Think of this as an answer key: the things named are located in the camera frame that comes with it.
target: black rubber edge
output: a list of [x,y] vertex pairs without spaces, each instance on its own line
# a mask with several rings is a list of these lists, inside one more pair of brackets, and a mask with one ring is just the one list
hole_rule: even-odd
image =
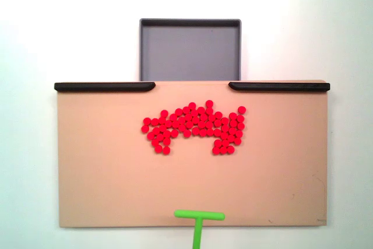
[[230,82],[233,90],[245,92],[327,92],[329,83]]
[[156,84],[154,82],[128,83],[55,83],[58,92],[148,92]]

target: tan board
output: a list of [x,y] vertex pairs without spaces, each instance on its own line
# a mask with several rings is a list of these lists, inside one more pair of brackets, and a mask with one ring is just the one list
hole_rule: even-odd
[[[173,139],[155,154],[140,128],[194,101],[245,106],[242,144]],[[326,224],[327,94],[237,92],[228,82],[156,82],[143,93],[58,93],[61,227],[189,226],[176,209],[223,212],[209,226]]]

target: red disc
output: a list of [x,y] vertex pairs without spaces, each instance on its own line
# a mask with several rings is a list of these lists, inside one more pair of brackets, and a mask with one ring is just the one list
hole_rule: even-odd
[[242,131],[244,128],[245,128],[245,125],[243,122],[239,122],[238,125],[237,125],[237,128]]
[[158,141],[162,141],[163,138],[164,138],[163,134],[158,134],[158,135],[157,135],[157,140],[158,140]]
[[164,155],[168,155],[170,152],[171,152],[170,147],[166,146],[166,147],[163,148],[163,154]]
[[154,139],[154,133],[149,132],[146,137],[147,137],[148,140],[153,140]]
[[185,126],[186,126],[187,128],[192,128],[193,123],[190,122],[190,121],[188,121],[188,122],[186,122]]
[[212,107],[212,105],[214,105],[214,102],[211,100],[206,101],[206,107]]
[[213,124],[210,121],[206,122],[206,128],[212,128]]
[[188,138],[188,137],[190,137],[191,135],[192,135],[192,133],[191,133],[190,130],[186,129],[186,130],[184,131],[184,137],[185,137],[185,138]]
[[189,112],[190,112],[190,108],[188,107],[188,106],[185,106],[183,109],[182,109],[182,112],[184,113],[184,114],[188,114]]
[[171,131],[171,137],[172,137],[172,138],[176,138],[178,135],[179,135],[179,132],[178,132],[176,129],[173,129],[173,130]]
[[168,111],[167,110],[162,110],[161,111],[161,117],[166,118],[168,116]]
[[156,150],[156,153],[162,152],[162,146],[161,145],[156,146],[155,150]]
[[207,134],[207,130],[205,130],[205,129],[201,129],[201,130],[199,131],[199,136],[201,136],[201,137],[205,137],[206,134]]
[[221,131],[227,132],[229,130],[229,127],[227,125],[221,126]]
[[234,140],[234,144],[236,144],[237,146],[238,146],[239,144],[241,144],[241,142],[242,142],[241,138],[236,138],[236,139]]
[[167,120],[164,125],[166,126],[166,128],[171,128],[171,126],[173,125],[173,122],[171,120]]
[[221,112],[215,112],[215,118],[217,118],[217,119],[221,119],[222,118],[222,116],[223,116],[223,114],[221,113]]
[[189,109],[190,110],[196,109],[196,107],[197,107],[197,105],[194,102],[189,103]]
[[152,120],[150,118],[145,118],[143,120],[143,122],[144,122],[144,125],[150,125],[150,123],[152,122]]
[[209,128],[209,129],[207,130],[207,135],[208,135],[208,136],[213,136],[213,135],[214,135],[214,130],[213,130],[212,128]]
[[199,123],[199,118],[198,117],[193,117],[192,122],[195,125],[198,124]]
[[203,107],[198,107],[197,112],[201,115],[205,112],[205,109]]
[[152,131],[153,131],[154,135],[157,135],[157,134],[159,134],[159,133],[161,132],[161,130],[160,130],[159,127],[155,127],[155,128],[153,128]]
[[225,153],[227,153],[227,148],[224,147],[224,146],[220,147],[220,153],[221,153],[222,155],[225,154]]
[[224,146],[224,147],[228,147],[229,146],[229,141],[228,140],[223,140],[221,142],[221,145]]
[[160,125],[163,125],[165,122],[166,122],[166,118],[164,118],[164,117],[159,118],[159,124]]
[[219,155],[219,153],[220,153],[220,149],[219,149],[218,147],[214,147],[214,148],[212,148],[212,153],[213,153],[214,155]]
[[212,115],[213,113],[214,113],[214,109],[212,109],[211,107],[206,108],[207,115]]
[[185,117],[179,117],[179,119],[177,120],[179,121],[180,124],[184,124],[186,122]]
[[180,126],[180,123],[178,121],[173,122],[173,128],[178,128]]
[[245,121],[245,117],[242,116],[242,115],[238,115],[237,116],[237,122],[243,122],[243,121]]
[[233,154],[234,153],[234,147],[233,146],[228,146],[227,147],[227,152],[228,152],[228,154]]
[[168,146],[169,144],[171,143],[171,139],[170,138],[164,138],[163,139],[163,144]]
[[183,132],[185,131],[185,129],[186,129],[186,126],[184,124],[179,125],[179,131]]
[[177,108],[177,109],[175,110],[175,115],[178,117],[178,116],[181,116],[181,114],[182,114],[182,110],[181,110],[181,108]]
[[221,140],[220,139],[215,140],[214,141],[214,146],[218,147],[218,148],[221,147]]
[[231,121],[229,122],[229,125],[230,125],[231,127],[235,128],[235,127],[237,126],[237,121],[236,121],[236,120],[231,120]]
[[145,133],[147,133],[148,131],[149,131],[149,126],[148,125],[143,125],[142,127],[141,127],[141,131],[145,134]]
[[158,146],[159,145],[159,141],[156,140],[156,139],[153,139],[152,140],[152,145],[155,147],[155,146]]
[[221,126],[221,121],[219,119],[215,120],[214,126],[217,127],[217,128],[220,127]]
[[221,135],[221,130],[219,130],[218,128],[214,129],[214,135],[216,137],[219,137]]
[[229,123],[228,118],[226,118],[226,117],[221,118],[221,123],[222,123],[223,125],[227,125],[227,124]]
[[159,124],[159,120],[158,120],[157,118],[153,118],[153,119],[152,119],[152,123],[151,123],[151,124],[152,124],[152,126],[154,126],[154,127],[155,127],[156,125],[158,125],[158,124]]
[[229,129],[229,134],[235,135],[236,129],[235,128],[230,128]]
[[198,135],[198,134],[199,134],[199,128],[194,127],[194,128],[192,129],[192,134],[193,134],[193,135]]
[[233,142],[234,140],[235,140],[235,137],[234,137],[234,135],[228,135],[228,138],[227,138],[227,140],[229,141],[229,142]]
[[220,138],[221,139],[227,139],[228,138],[228,133],[226,133],[226,132],[222,132],[221,134],[220,134]]
[[242,133],[242,131],[236,131],[235,135],[236,135],[236,137],[242,137],[243,133]]
[[245,114],[245,112],[246,112],[246,107],[245,107],[245,106],[239,106],[239,108],[238,108],[238,112],[239,112],[240,114]]

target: red bead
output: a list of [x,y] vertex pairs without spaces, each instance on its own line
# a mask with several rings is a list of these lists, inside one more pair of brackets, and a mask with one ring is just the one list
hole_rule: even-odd
[[224,147],[228,147],[228,145],[229,145],[229,141],[228,141],[228,140],[223,140],[223,141],[221,142],[221,145],[223,145]]
[[234,140],[234,144],[236,144],[237,146],[238,146],[239,144],[241,144],[241,142],[242,142],[241,138],[236,138],[236,139]]
[[198,124],[199,123],[199,118],[198,117],[193,117],[192,122],[195,125]]
[[198,110],[197,110],[198,114],[203,114],[205,112],[205,109],[203,107],[198,107]]
[[221,112],[215,112],[215,118],[217,118],[217,119],[221,119],[222,118],[222,116],[223,116],[223,114],[221,113]]
[[209,128],[209,129],[207,130],[207,135],[208,135],[208,136],[213,136],[213,135],[214,135],[214,130],[213,130],[212,128]]
[[148,140],[153,140],[154,139],[154,133],[149,132],[146,137],[147,137]]
[[186,126],[187,128],[192,128],[193,123],[190,122],[190,121],[188,121],[188,122],[186,122],[185,126]]
[[242,133],[242,131],[236,131],[235,132],[235,135],[236,135],[236,137],[242,137],[243,136],[243,133]]
[[228,118],[226,118],[226,117],[221,118],[221,123],[222,123],[223,125],[227,125],[227,124],[229,123]]
[[149,126],[148,125],[143,125],[142,127],[141,127],[141,131],[145,134],[145,133],[147,133],[148,131],[149,131]]
[[234,147],[233,146],[228,146],[227,147],[227,152],[228,152],[228,154],[233,154],[234,153]]
[[228,138],[228,133],[226,133],[226,132],[222,132],[221,134],[220,134],[220,138],[221,139],[227,139]]
[[222,155],[225,154],[225,153],[227,153],[227,148],[224,147],[224,146],[220,147],[220,153],[221,153]]
[[185,131],[185,129],[186,129],[185,125],[183,125],[183,124],[179,125],[179,131],[183,132],[183,131]]
[[199,134],[199,128],[194,127],[194,128],[192,129],[192,134],[193,134],[193,135],[198,135],[198,134]]
[[200,116],[200,120],[201,120],[201,121],[204,121],[204,122],[206,122],[206,121],[207,121],[207,119],[208,119],[208,117],[207,117],[207,115],[206,115],[206,114],[201,114],[201,116]]
[[178,121],[173,122],[173,128],[178,128],[180,126],[180,123]]
[[206,128],[212,128],[213,124],[210,121],[206,122]]
[[158,135],[157,135],[157,140],[158,140],[158,141],[162,141],[163,138],[164,138],[163,134],[158,134]]
[[171,137],[172,137],[172,138],[176,138],[178,135],[179,135],[179,132],[178,132],[176,129],[173,129],[173,130],[171,131]]
[[205,130],[205,129],[201,129],[201,130],[199,131],[199,136],[201,136],[201,137],[205,137],[206,134],[207,134],[207,130]]
[[167,120],[164,125],[166,126],[166,128],[171,128],[171,126],[173,125],[173,122],[171,120]]
[[166,147],[163,148],[163,154],[164,155],[168,155],[170,152],[171,152],[170,147],[166,146]]
[[159,141],[158,140],[156,140],[156,139],[153,139],[152,140],[152,146],[158,146],[159,145]]
[[168,146],[169,144],[171,143],[171,139],[170,138],[164,138],[163,139],[163,144]]
[[161,145],[156,146],[155,150],[156,150],[156,153],[162,152],[162,146]]
[[163,136],[165,138],[170,138],[171,137],[171,132],[170,131],[165,131],[165,132],[163,132]]
[[168,111],[167,110],[162,110],[161,111],[161,117],[166,118],[168,116]]
[[213,153],[214,155],[219,155],[219,153],[220,153],[220,149],[219,149],[218,147],[214,147],[214,148],[212,148],[212,153]]
[[245,125],[243,122],[239,122],[238,125],[237,125],[237,128],[242,131],[244,128],[245,128]]
[[232,120],[232,121],[229,122],[229,125],[234,128],[234,127],[237,126],[237,121],[236,120]]
[[189,109],[190,110],[196,109],[196,107],[197,107],[197,105],[194,102],[189,103]]
[[221,131],[227,132],[229,130],[229,127],[227,125],[221,126]]
[[178,116],[181,116],[181,114],[182,114],[182,110],[181,110],[181,108],[177,108],[177,109],[175,110],[175,115],[178,117]]
[[214,141],[214,146],[218,147],[218,148],[221,147],[221,140],[220,139],[215,140]]
[[242,116],[242,115],[238,115],[237,116],[237,122],[243,122],[243,121],[245,121],[245,117]]
[[192,133],[191,133],[190,130],[186,129],[186,130],[184,131],[184,137],[185,137],[185,138],[188,138],[188,137],[190,137],[191,135],[192,135]]
[[216,137],[219,137],[221,135],[221,130],[219,130],[218,128],[214,129],[214,135]]
[[154,119],[152,119],[152,126],[156,126],[156,125],[158,125],[159,124],[159,120],[157,119],[157,118],[154,118]]
[[144,122],[144,125],[150,125],[150,123],[152,122],[152,120],[150,118],[145,118],[143,120],[143,122]]
[[245,112],[246,112],[246,107],[245,107],[245,106],[239,106],[239,108],[238,108],[238,112],[239,112],[240,114],[245,114]]

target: white wall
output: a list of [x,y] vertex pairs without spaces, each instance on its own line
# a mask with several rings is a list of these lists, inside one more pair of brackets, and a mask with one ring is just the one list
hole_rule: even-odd
[[324,79],[328,226],[202,248],[372,248],[373,0],[0,0],[0,248],[191,248],[192,229],[60,229],[54,82],[138,79],[142,17],[240,18],[242,78]]

